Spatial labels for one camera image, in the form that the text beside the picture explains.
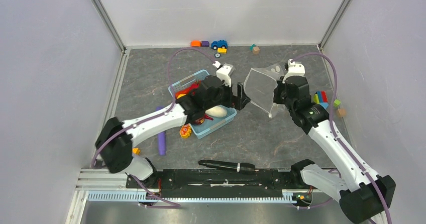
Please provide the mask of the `blue toy car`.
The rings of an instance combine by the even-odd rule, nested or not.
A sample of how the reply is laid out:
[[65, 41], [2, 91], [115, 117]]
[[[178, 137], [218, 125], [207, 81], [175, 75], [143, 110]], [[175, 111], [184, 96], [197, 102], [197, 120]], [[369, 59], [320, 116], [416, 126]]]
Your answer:
[[217, 50], [219, 48], [227, 49], [228, 43], [225, 40], [213, 41], [213, 42], [211, 42], [210, 47], [214, 50]]

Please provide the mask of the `green wooden cube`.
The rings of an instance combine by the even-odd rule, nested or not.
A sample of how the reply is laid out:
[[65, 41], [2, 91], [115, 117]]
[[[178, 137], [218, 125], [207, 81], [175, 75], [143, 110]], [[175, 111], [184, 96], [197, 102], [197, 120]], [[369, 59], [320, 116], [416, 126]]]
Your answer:
[[339, 107], [340, 107], [340, 105], [341, 105], [341, 101], [340, 101], [340, 100], [338, 100], [338, 99], [335, 99], [335, 100], [334, 100], [334, 102], [333, 102], [333, 106], [334, 106], [335, 108], [339, 108]]

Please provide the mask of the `white toy radish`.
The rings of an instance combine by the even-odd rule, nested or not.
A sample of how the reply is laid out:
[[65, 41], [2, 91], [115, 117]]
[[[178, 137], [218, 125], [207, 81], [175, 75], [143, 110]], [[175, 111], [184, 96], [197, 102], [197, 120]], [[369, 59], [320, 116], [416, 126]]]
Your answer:
[[223, 118], [227, 115], [228, 111], [224, 107], [218, 105], [206, 110], [205, 113], [214, 118]]

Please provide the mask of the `yellow orange toy fish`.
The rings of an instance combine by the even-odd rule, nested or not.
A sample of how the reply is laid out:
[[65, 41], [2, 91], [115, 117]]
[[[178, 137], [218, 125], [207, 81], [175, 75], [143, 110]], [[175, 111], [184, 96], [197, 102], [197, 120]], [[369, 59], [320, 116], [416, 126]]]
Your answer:
[[179, 134], [183, 139], [189, 138], [192, 134], [191, 125], [190, 124], [183, 125], [179, 131]]

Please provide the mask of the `multicolour brick block stack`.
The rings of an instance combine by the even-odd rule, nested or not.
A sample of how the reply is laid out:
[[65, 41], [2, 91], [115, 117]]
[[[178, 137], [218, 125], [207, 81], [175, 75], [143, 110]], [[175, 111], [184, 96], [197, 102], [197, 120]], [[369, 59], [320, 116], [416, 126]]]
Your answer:
[[313, 96], [313, 101], [314, 103], [321, 105], [324, 109], [329, 107], [328, 98], [325, 91], [317, 91]]

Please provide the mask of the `yellow brick block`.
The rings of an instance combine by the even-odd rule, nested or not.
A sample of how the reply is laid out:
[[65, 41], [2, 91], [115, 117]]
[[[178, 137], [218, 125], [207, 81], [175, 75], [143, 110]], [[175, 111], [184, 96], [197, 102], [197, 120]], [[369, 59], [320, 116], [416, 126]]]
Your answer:
[[227, 49], [226, 48], [218, 48], [217, 52], [220, 54], [227, 54]]

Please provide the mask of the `orange arch block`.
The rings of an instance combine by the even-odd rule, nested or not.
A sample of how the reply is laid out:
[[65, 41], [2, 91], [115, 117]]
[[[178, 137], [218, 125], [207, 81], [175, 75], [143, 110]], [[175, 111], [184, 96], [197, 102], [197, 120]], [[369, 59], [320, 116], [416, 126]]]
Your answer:
[[198, 40], [191, 41], [190, 47], [202, 47], [202, 42]]

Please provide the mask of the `orange toy carrot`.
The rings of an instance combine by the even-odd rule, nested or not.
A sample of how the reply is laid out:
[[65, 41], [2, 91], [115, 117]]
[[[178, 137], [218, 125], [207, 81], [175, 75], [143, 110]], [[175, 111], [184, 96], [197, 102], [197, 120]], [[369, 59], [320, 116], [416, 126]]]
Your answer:
[[190, 85], [190, 87], [185, 88], [184, 90], [178, 91], [177, 93], [174, 94], [175, 98], [178, 99], [180, 98], [182, 95], [186, 95], [188, 94], [191, 90], [193, 89], [197, 89], [199, 87], [198, 83], [193, 83], [192, 85]]

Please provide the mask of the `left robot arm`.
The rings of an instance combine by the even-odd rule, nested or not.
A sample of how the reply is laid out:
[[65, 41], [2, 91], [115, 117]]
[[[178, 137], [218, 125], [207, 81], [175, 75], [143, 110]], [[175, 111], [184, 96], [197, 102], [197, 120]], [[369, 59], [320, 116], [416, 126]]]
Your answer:
[[153, 187], [158, 174], [147, 159], [134, 157], [132, 149], [146, 139], [168, 129], [192, 124], [203, 118], [207, 110], [224, 106], [242, 110], [250, 98], [241, 83], [237, 95], [233, 88], [216, 76], [209, 75], [170, 105], [136, 119], [119, 121], [112, 117], [103, 126], [96, 142], [96, 156], [101, 156], [110, 174], [128, 172], [145, 187]]

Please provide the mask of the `black marker pen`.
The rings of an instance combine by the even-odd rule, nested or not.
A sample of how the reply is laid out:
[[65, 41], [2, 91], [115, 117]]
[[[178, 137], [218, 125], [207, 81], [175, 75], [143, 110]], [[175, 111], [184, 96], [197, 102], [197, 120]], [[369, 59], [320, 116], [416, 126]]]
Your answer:
[[199, 160], [198, 164], [207, 168], [229, 170], [241, 174], [254, 174], [255, 165], [244, 162], [225, 162], [216, 160]]

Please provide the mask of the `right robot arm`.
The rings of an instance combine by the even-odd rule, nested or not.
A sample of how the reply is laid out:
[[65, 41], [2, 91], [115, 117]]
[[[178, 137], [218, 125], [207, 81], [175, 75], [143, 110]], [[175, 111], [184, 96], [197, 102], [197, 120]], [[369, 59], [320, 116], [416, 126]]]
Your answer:
[[327, 194], [339, 203], [353, 223], [362, 223], [382, 213], [386, 223], [391, 223], [389, 207], [395, 181], [389, 175], [379, 175], [338, 133], [328, 111], [312, 102], [307, 79], [281, 77], [273, 101], [286, 106], [293, 122], [324, 150], [340, 173], [340, 176], [331, 174], [306, 159], [292, 165], [291, 184], [297, 188], [310, 185]]

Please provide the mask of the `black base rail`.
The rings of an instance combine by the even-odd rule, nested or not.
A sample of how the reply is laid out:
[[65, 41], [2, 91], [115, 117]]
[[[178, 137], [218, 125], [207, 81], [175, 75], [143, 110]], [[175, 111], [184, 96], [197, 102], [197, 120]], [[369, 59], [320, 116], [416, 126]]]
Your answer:
[[218, 169], [164, 169], [141, 182], [163, 198], [280, 197], [283, 190], [309, 191], [289, 170], [257, 169], [241, 174]]

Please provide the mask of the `tan and teal wooden blocks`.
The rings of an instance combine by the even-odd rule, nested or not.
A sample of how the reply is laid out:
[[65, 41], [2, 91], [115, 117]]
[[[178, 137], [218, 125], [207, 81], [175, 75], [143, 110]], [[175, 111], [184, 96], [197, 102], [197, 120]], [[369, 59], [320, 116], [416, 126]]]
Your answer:
[[260, 53], [260, 48], [256, 44], [253, 44], [250, 47], [250, 50], [254, 55], [258, 55]]

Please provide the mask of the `dark red toy beet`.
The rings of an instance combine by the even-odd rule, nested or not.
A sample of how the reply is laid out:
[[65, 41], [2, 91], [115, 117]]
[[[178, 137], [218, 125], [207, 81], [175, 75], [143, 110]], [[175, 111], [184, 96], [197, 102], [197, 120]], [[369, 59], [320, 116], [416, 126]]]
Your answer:
[[214, 119], [209, 115], [205, 114], [203, 117], [192, 122], [193, 125], [202, 125], [206, 120], [213, 121]]

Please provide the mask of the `clear polka dot zip bag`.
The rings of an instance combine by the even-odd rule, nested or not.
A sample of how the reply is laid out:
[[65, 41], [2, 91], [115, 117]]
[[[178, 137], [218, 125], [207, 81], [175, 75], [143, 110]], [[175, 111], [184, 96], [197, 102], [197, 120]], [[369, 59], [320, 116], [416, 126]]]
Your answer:
[[243, 83], [243, 89], [251, 103], [268, 114], [276, 116], [278, 106], [273, 102], [277, 81], [284, 76], [283, 68], [273, 64], [265, 68], [252, 67]]

